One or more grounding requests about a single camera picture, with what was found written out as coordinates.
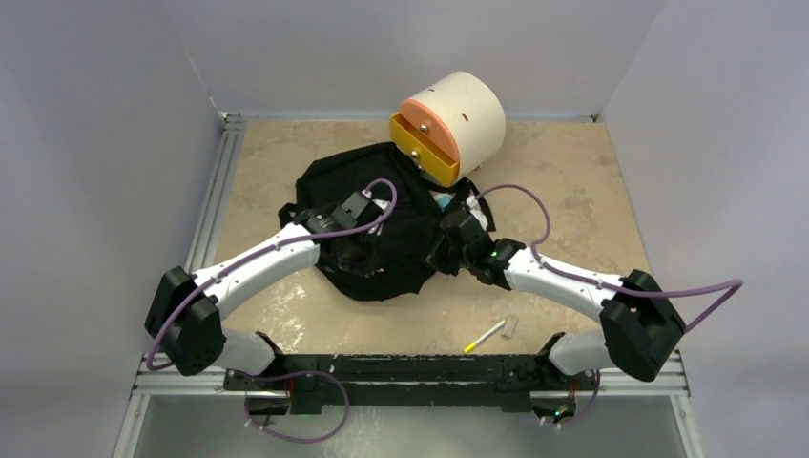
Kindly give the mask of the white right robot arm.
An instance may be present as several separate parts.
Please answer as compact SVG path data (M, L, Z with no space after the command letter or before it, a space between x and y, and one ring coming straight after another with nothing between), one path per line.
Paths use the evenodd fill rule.
M603 368L651 382L686 332L650 274L633 270L621 277L537 255L517 240L493 239L466 209L442 218L427 261L447 275L466 269L483 284L551 300L598 323L596 330L562 333L543 347L535 374L549 388Z

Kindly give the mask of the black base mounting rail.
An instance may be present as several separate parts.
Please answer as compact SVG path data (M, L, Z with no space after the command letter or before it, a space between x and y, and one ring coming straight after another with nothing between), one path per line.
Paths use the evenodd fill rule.
M277 391L294 414L325 406L497 407L551 415L573 391L596 385L592 371L566 376L543 355L289 354L250 377L227 371L228 391Z

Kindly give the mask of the cream cylindrical drawer box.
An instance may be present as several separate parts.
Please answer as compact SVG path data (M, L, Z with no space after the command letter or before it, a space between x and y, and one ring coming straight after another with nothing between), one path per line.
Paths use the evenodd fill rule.
M506 117L499 99L486 83L464 71L405 99L395 114L458 160L458 181L494 156L505 140Z

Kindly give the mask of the aluminium table frame rail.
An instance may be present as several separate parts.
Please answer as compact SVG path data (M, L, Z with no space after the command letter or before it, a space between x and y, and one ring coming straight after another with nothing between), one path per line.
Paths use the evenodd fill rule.
M185 267L196 270L213 263L226 216L243 140L249 120L242 114L223 115L223 133L218 155L204 194L197 228L194 232ZM183 377L176 369L149 371L140 362L130 395L124 422L114 449L115 457L134 457L141 429L148 416L150 402L159 396L222 395L224 372L218 367L205 369L196 377Z

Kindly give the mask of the grey marker cap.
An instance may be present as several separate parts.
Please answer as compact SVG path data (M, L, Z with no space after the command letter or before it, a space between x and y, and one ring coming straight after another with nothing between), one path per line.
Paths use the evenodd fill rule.
M517 326L518 322L519 322L519 319L518 319L517 316L509 315L504 321L504 325L502 327L501 335L505 339L511 339L512 336L515 333L515 329L516 329L516 326Z

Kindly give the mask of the black student backpack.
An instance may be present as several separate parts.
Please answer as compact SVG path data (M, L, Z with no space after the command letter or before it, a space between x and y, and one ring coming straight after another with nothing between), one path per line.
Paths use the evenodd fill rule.
M392 142L363 146L312 162L295 182L296 201L278 212L280 225L329 218L353 193L372 187L372 197L397 199L380 234L320 241L317 269L346 297L385 301L418 293L435 270L426 263L445 213L479 189L468 178L443 187L426 178ZM438 195L452 201L442 211Z

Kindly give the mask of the blue scissors blister pack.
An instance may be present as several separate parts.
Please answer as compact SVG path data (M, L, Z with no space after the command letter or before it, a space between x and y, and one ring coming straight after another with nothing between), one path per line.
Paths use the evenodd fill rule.
M439 208L444 211L452 201L452 196L450 195L438 195L435 197L435 201L438 204Z

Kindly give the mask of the yellow white marker pen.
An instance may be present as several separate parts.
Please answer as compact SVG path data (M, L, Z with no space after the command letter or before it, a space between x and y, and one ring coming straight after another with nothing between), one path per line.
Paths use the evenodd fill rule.
M494 336L495 334L497 334L498 332L500 332L500 331L501 331L501 330L504 328L504 326L505 326L506 322L507 322L506 320L501 320L501 321L499 321L499 322L498 322L497 324L495 324L493 327L491 327L491 328L490 328L490 329L488 329L486 332L484 332L484 333L483 333L481 336L479 336L479 337L478 337L478 338L476 338L474 341L472 341L471 343L469 343L469 344L468 344L468 345L467 345L467 346L466 346L466 347L463 349L463 353L464 353L464 354L470 354L471 352L473 352L473 351L474 351L476 348L478 348L478 347L479 347L481 344L483 344L485 341L487 341L487 340L488 340L488 339L490 339L492 336Z

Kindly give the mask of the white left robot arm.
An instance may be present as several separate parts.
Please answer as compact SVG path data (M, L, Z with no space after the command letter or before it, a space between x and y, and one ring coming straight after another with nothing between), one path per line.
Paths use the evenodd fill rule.
M259 292L315 266L327 249L382 232L396 202L353 193L335 208L306 210L247 251L193 273L175 267L159 281L144 324L153 339L150 371L175 368L183 376L210 366L247 373L259 389L281 384L280 351L259 332L230 329L224 321Z

